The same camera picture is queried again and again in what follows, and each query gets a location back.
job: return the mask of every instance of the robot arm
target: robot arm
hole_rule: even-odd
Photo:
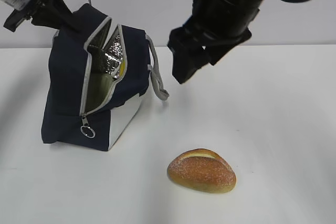
[[[192,16],[172,30],[173,76],[187,81],[198,69],[216,64],[235,46],[251,37],[249,23],[263,0],[194,0]],[[299,3],[308,0],[283,0]]]
[[[32,24],[59,29],[68,26],[79,31],[63,0],[2,0],[15,10],[4,27],[15,31],[25,20]],[[168,47],[173,53],[173,76],[179,83],[187,81],[198,69],[216,64],[235,46],[251,37],[249,23],[259,12],[263,0],[193,0],[187,22],[171,31]],[[291,3],[308,0],[283,0]]]

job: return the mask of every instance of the gray zipper trim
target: gray zipper trim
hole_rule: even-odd
[[[93,40],[93,38],[100,32],[100,30],[111,20],[112,19],[110,17],[106,17],[104,21],[97,27],[97,29],[90,35],[88,40],[84,43],[84,50],[88,53],[88,60],[86,64],[85,76],[84,76],[84,81],[83,81],[83,90],[82,90],[82,97],[80,101],[79,115],[85,114],[85,106],[86,106],[89,80],[90,80],[90,74],[91,74],[92,55],[88,52],[88,46]]]
[[[96,111],[100,110],[102,107],[104,107],[111,99],[112,99],[112,96],[114,94],[114,90],[117,86],[117,84],[122,81],[122,79],[124,78],[126,72],[127,72],[127,65],[128,65],[128,62],[127,62],[127,52],[126,52],[126,47],[125,47],[125,41],[124,41],[124,37],[123,37],[123,33],[122,33],[122,26],[119,24],[116,28],[116,30],[114,31],[113,33],[113,36],[115,36],[115,34],[119,32],[119,35],[120,35],[120,41],[121,41],[121,46],[122,46],[122,50],[124,52],[124,64],[125,64],[125,69],[124,69],[124,72],[122,73],[122,76],[119,77],[118,80],[116,80],[115,82],[113,82],[110,90],[109,90],[109,94],[108,96],[105,98],[105,100],[101,103],[101,105],[99,105],[97,108],[95,108],[94,110],[91,110],[87,113],[85,113],[85,111],[83,112],[83,114],[85,113],[85,115],[89,115],[89,114],[92,114],[92,113],[95,113]]]

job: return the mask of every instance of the white wall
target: white wall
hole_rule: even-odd
[[[86,0],[65,0],[72,10]],[[158,46],[166,45],[171,29],[181,26],[192,10],[192,0],[92,0],[93,6],[111,16],[114,24],[142,28]],[[11,9],[1,5],[0,20]],[[288,4],[265,0],[261,12],[251,24],[257,44],[336,44],[336,1],[313,0]],[[15,34],[0,29],[0,47],[46,47],[54,31],[33,27],[26,22]]]

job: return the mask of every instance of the bag opening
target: bag opening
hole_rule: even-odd
[[[92,55],[92,66],[89,78],[85,113],[92,112],[104,106],[111,95],[112,89],[121,80],[126,70],[126,55],[124,51],[121,27],[117,27],[105,45],[104,36],[97,34],[98,39],[93,39],[88,46]]]

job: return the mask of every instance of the bread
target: bread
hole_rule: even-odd
[[[236,175],[229,164],[206,149],[181,154],[170,163],[167,173],[173,182],[206,193],[226,193],[236,185]]]

